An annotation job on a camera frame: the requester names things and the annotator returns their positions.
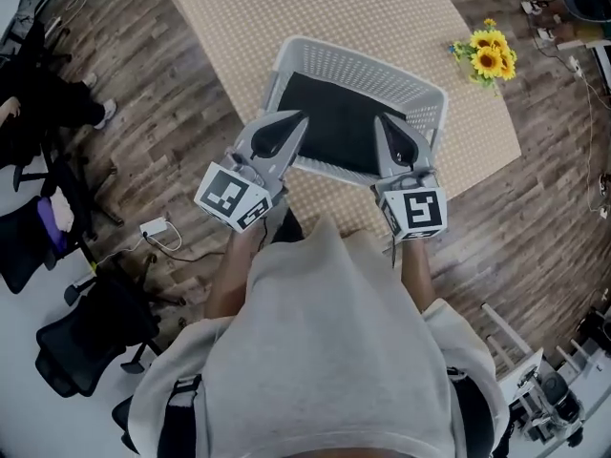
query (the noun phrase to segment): black round object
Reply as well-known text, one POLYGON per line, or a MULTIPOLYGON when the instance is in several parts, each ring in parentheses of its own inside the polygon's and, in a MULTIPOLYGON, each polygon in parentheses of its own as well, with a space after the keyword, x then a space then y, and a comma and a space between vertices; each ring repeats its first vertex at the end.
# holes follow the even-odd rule
POLYGON ((564 0, 564 5, 579 20, 597 24, 611 21, 610 0, 564 0))

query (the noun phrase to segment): flower center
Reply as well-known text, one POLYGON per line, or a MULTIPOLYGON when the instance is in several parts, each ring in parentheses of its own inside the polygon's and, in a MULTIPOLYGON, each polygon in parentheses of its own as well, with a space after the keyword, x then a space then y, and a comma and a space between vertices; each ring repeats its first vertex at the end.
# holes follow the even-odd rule
POLYGON ((490 68, 493 66, 493 59, 490 56, 487 56, 486 54, 484 54, 483 56, 481 56, 481 58, 479 58, 479 62, 481 63, 482 66, 486 68, 490 68))

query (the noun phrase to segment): beige tablecloth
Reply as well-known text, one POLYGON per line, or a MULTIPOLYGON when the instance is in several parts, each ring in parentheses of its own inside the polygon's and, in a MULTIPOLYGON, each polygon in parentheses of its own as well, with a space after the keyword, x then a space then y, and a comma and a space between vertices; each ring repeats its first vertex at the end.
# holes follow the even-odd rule
MULTIPOLYGON (((244 122, 256 116, 284 40, 300 34, 382 59, 448 93, 445 134, 435 160, 448 198, 520 156, 503 99, 468 83, 448 54, 449 44, 469 35, 450 0, 174 1, 244 122)), ((389 232, 368 189, 294 168, 285 179, 289 204, 306 231, 325 211, 344 233, 389 232)), ((452 218, 449 224, 452 229, 452 218)))

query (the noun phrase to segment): white cloth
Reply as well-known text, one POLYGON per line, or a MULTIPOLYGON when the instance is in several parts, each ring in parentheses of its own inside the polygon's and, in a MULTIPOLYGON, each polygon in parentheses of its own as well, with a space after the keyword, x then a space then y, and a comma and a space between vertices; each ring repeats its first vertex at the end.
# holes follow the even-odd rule
POLYGON ((198 457, 286 457, 322 448, 386 448, 415 458, 464 456, 447 365, 509 412, 486 345, 443 301, 422 317, 374 239, 341 240, 330 220, 254 259, 235 318, 187 327, 145 375, 130 435, 157 455, 178 377, 201 373, 198 457))
POLYGON ((57 229, 69 233, 73 228, 74 214, 61 188, 57 187, 55 193, 49 197, 49 200, 51 201, 51 208, 53 209, 53 217, 55 218, 57 229))

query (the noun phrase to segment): black strap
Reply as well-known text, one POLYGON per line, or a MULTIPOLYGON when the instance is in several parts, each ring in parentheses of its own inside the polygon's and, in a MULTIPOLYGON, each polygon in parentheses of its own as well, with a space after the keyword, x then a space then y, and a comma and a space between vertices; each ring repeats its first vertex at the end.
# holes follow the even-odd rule
POLYGON ((178 380, 165 407, 158 458, 196 458, 197 429, 193 403, 201 375, 178 380))
MULTIPOLYGON (((485 397, 468 376, 448 368, 456 390, 468 458, 488 458, 495 444, 495 427, 485 397)), ((197 429, 193 403, 198 395, 201 375, 178 380, 165 408, 159 436, 158 458, 196 458, 197 429)))
POLYGON ((465 429, 468 458, 488 458, 495 445, 495 426, 488 402, 475 382, 455 368, 448 376, 456 390, 465 429))

